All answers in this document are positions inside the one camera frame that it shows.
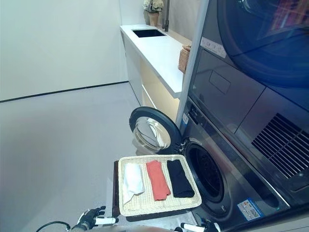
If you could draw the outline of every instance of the folded towel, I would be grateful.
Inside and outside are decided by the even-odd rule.
[[[168,170],[174,197],[193,197],[195,193],[187,177],[185,176],[180,160],[168,160]]]
[[[154,160],[146,163],[146,167],[153,189],[154,200],[165,200],[170,195],[170,190],[162,172],[161,162]]]
[[[129,202],[134,194],[144,192],[140,166],[136,163],[127,163],[124,167],[124,181],[122,184],[123,203]]]

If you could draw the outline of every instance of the sink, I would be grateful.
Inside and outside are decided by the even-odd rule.
[[[143,37],[155,37],[155,36],[166,36],[165,34],[161,33],[156,29],[149,29],[149,30],[133,30],[133,32],[140,38]]]

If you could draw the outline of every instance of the cable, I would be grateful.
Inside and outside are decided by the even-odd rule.
[[[66,228],[67,231],[70,231],[70,229],[71,229],[71,226],[70,226],[68,223],[66,223],[66,222],[63,222],[63,221],[52,221],[52,222],[49,222],[49,223],[47,223],[47,224],[41,226],[41,227],[38,228],[35,232],[39,232],[39,231],[40,231],[41,229],[43,229],[44,227],[50,226],[50,225],[52,225],[52,224],[63,224],[63,225],[66,225],[66,226],[67,226],[67,228]]]

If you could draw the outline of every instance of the sticker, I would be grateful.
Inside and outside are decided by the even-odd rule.
[[[264,216],[261,210],[250,198],[239,203],[237,206],[241,213],[245,216],[247,221],[251,221]]]
[[[202,47],[204,47],[206,50],[213,52],[214,54],[225,58],[226,57],[226,51],[224,47],[221,44],[218,44],[214,41],[211,41],[209,39],[206,39],[205,37],[202,37],[201,44]]]
[[[184,113],[184,114],[183,114],[183,122],[185,123],[185,125],[188,124],[188,121],[189,121],[189,118],[188,118],[188,116]]]

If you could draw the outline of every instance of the black towel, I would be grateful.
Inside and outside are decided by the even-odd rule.
[[[168,170],[170,181],[172,182],[172,189],[174,197],[184,198],[193,197],[194,191],[185,176],[180,160],[168,160]]]

